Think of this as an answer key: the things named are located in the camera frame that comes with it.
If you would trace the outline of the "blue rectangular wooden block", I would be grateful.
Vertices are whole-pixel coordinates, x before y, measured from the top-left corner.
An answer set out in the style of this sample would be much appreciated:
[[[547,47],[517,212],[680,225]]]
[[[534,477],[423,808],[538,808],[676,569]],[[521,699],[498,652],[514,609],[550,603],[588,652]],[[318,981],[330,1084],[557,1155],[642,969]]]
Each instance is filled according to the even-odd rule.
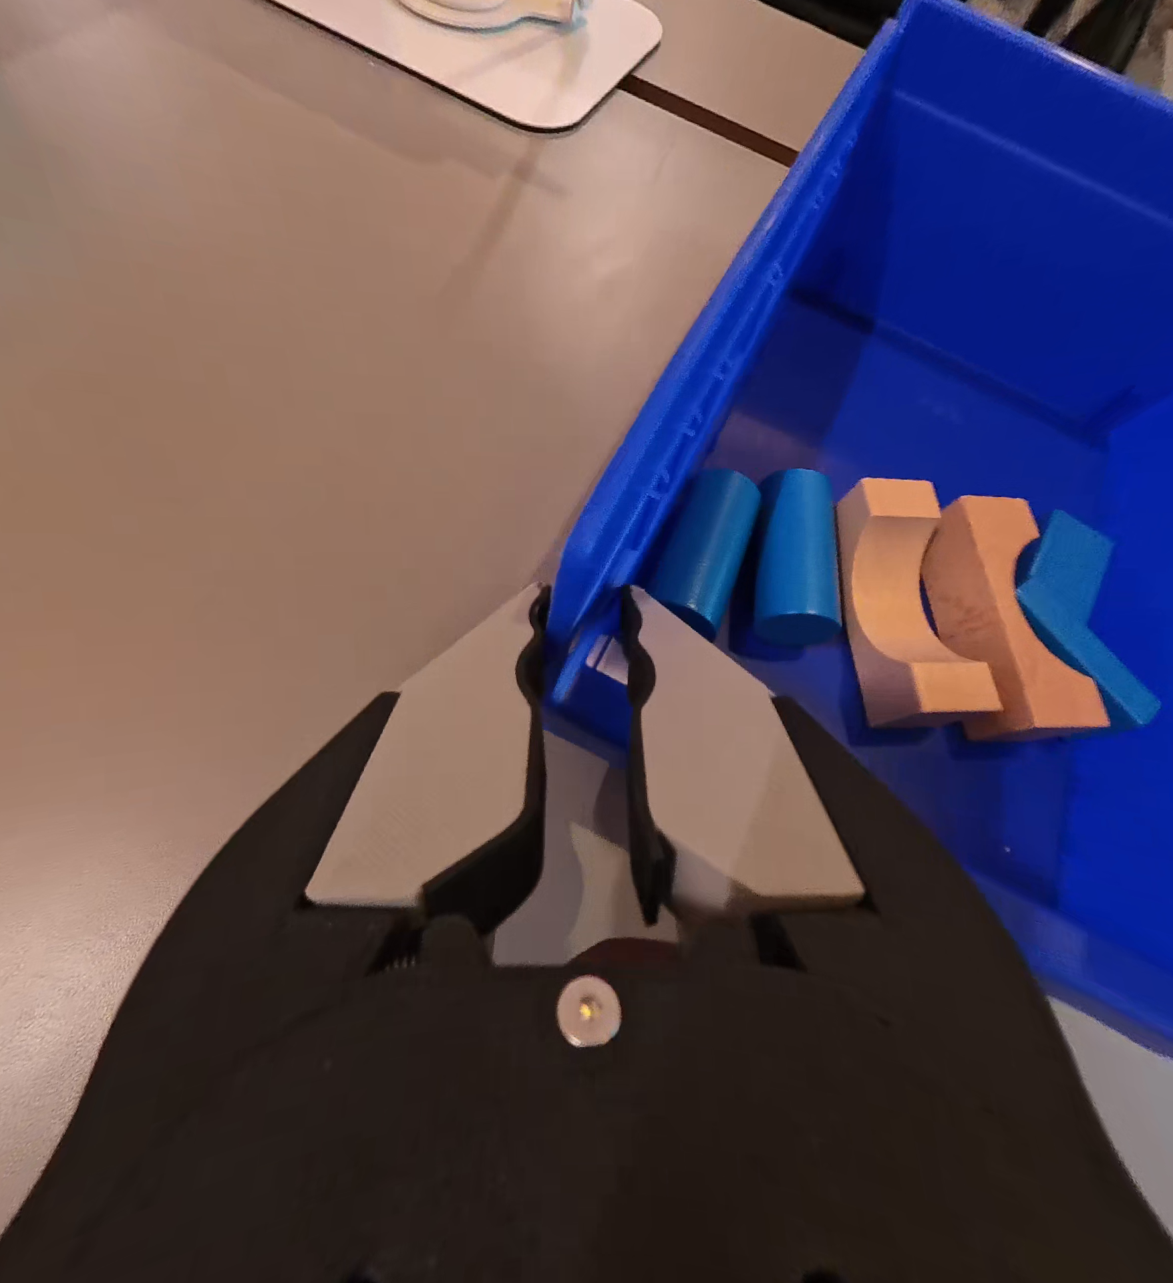
[[[1065,647],[1073,652],[1078,669],[1099,688],[1111,730],[1139,730],[1156,720],[1162,701],[1089,624],[1071,621]]]
[[[1016,597],[1028,619],[1085,626],[1099,602],[1117,543],[1066,510],[1054,510],[1021,555]]]

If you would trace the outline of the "blue plastic bin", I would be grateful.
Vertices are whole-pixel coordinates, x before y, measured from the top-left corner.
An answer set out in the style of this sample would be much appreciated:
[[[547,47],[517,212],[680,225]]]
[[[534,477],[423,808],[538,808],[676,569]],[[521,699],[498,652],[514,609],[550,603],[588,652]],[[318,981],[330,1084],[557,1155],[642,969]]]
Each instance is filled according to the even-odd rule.
[[[747,666],[976,876],[1052,995],[1173,1054],[1173,104],[961,4],[909,4],[659,378],[552,593],[552,725],[619,759],[602,668],[704,465],[1063,510],[1115,543],[1092,628],[1146,728],[872,730],[843,642]]]

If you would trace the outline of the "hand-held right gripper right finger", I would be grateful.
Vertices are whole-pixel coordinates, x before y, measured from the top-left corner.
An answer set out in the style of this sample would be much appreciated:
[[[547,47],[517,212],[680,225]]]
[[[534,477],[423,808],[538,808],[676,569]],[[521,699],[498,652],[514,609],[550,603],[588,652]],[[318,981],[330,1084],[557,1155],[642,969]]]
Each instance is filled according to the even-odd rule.
[[[623,597],[623,649],[631,879],[645,921],[862,902],[768,687],[637,586]]]

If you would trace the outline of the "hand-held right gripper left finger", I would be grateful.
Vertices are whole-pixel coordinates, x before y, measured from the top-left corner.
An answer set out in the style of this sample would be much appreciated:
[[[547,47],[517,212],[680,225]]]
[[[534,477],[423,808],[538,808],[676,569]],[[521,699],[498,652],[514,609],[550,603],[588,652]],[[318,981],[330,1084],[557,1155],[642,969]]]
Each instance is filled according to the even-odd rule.
[[[545,869],[550,598],[526,586],[394,692],[311,905],[458,916],[491,936],[526,903]]]

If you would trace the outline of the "blue wooden cylinder block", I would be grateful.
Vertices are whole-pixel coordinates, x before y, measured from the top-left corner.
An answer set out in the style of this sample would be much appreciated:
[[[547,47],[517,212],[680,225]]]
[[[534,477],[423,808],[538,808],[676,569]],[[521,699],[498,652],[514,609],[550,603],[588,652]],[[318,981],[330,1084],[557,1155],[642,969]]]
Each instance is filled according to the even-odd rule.
[[[756,636],[779,650],[824,643],[845,626],[829,477],[782,470],[768,475],[760,492]]]
[[[652,598],[711,643],[728,614],[760,505],[760,489],[747,475],[699,472],[645,583]]]

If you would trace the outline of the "natural wooden arch block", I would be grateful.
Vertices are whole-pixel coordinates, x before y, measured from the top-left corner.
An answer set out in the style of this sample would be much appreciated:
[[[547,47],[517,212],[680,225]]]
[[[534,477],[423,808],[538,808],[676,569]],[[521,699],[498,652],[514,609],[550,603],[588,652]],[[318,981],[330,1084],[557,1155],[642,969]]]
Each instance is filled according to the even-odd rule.
[[[950,650],[924,609],[922,564],[942,519],[929,480],[865,477],[836,505],[845,623],[871,728],[1002,711],[990,666]]]
[[[1110,727],[1096,681],[1068,666],[1030,626],[1016,597],[1020,555],[1040,531],[1028,501],[962,496],[943,510],[922,562],[936,633],[992,671],[1002,709],[968,714],[974,744],[1013,744]]]

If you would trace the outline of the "white document stand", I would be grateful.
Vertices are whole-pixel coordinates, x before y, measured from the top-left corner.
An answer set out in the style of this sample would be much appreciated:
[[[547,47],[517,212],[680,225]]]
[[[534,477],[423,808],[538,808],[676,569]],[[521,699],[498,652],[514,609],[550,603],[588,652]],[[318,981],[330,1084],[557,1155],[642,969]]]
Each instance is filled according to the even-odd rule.
[[[536,134],[579,127],[652,56],[637,2],[276,2],[278,9]]]

